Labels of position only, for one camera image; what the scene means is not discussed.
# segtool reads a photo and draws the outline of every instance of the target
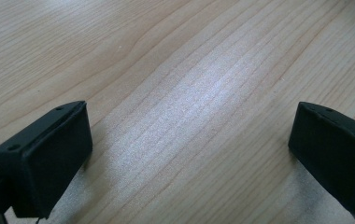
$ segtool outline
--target table surface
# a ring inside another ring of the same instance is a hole
[[[355,222],[287,146],[300,101],[355,119],[355,1],[0,0],[0,144],[76,100],[93,153],[40,223]]]

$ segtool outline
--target mounting hole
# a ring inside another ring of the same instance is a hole
[[[20,146],[21,146],[21,145],[19,145],[19,144],[14,144],[14,145],[12,145],[11,147],[8,147],[7,150],[8,150],[8,151],[14,151],[14,150],[20,148]]]

